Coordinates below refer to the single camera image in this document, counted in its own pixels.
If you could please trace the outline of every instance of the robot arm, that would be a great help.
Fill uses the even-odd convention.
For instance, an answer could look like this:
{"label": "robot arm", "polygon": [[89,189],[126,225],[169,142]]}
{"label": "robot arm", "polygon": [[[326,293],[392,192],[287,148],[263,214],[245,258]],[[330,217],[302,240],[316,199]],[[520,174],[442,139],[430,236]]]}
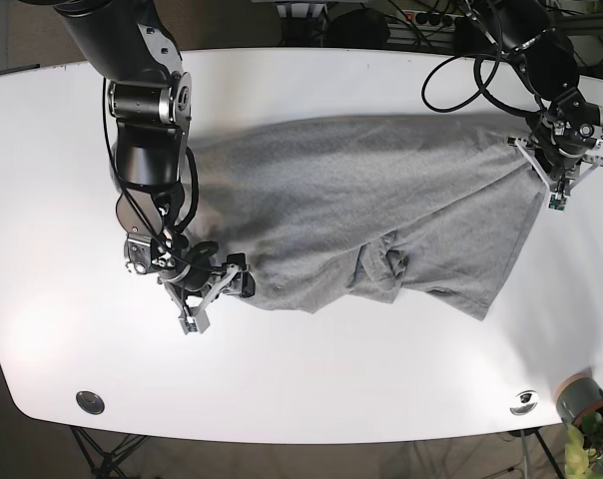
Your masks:
{"label": "robot arm", "polygon": [[[538,0],[462,0],[458,5],[492,43],[501,40],[503,58],[537,100],[538,112],[524,112],[484,92],[498,108],[525,118],[532,134],[530,141],[522,141],[546,175],[553,193],[551,208],[563,210],[578,183],[581,164],[603,166],[603,159],[587,155],[603,145],[603,107],[588,103],[578,90],[580,76],[570,40],[552,28]],[[484,59],[475,61],[479,88]]]}
{"label": "robot arm", "polygon": [[[109,156],[121,194],[116,214],[127,233],[127,267],[136,274],[157,273],[180,309],[184,332],[204,332],[209,326],[205,308],[218,294],[250,297],[255,283],[243,254],[214,266],[217,244],[191,245],[184,235],[199,191],[188,148],[191,76],[183,70],[174,39],[152,0],[24,1],[55,5],[71,37],[105,78],[104,101],[118,129]],[[187,160],[192,196],[178,223]],[[199,306],[189,307],[189,296],[200,297]]]}

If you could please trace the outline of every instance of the gray t-shirt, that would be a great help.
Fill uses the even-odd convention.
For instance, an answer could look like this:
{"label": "gray t-shirt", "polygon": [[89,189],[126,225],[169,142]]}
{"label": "gray t-shirt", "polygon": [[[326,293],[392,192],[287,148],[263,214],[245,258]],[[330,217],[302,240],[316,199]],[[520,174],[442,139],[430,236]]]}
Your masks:
{"label": "gray t-shirt", "polygon": [[483,318],[543,201],[505,145],[524,135],[514,122],[331,118],[192,142],[200,206],[189,234],[217,241],[221,260],[246,253],[257,307],[392,302],[407,287]]}

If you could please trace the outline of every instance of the potted plant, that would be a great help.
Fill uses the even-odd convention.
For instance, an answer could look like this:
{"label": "potted plant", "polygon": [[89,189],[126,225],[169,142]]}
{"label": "potted plant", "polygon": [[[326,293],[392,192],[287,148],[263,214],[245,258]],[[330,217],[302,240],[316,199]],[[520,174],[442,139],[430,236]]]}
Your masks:
{"label": "potted plant", "polygon": [[603,479],[603,390],[591,377],[572,376],[556,405],[568,428],[566,479]]}

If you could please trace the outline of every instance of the power strip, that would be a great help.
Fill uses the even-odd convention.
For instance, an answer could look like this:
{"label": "power strip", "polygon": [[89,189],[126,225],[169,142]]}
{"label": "power strip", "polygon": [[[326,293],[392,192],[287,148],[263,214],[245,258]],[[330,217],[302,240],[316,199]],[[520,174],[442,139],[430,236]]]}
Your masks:
{"label": "power strip", "polygon": [[404,22],[412,22],[437,50],[451,50],[454,31],[463,15],[430,13],[420,10],[402,10],[404,18],[397,13],[397,21],[388,19],[390,38],[388,45],[400,48],[412,46],[417,42],[415,33]]}

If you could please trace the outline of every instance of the metal bracket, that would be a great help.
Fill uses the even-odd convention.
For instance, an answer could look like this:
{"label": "metal bracket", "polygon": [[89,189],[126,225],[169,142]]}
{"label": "metal bracket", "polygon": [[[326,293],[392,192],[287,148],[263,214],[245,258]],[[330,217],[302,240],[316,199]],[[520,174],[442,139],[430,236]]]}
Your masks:
{"label": "metal bracket", "polygon": [[[566,175],[559,182],[553,182],[545,173],[539,162],[530,155],[528,151],[534,151],[537,147],[528,141],[526,138],[508,137],[506,145],[515,147],[521,152],[523,157],[532,165],[541,181],[546,185],[551,193],[550,210],[564,211],[568,197],[571,196],[577,186],[588,178],[597,168],[603,168],[603,157],[593,157],[591,155],[583,155],[573,169],[566,172]],[[581,164],[587,163],[591,165],[584,173],[581,173]]]}

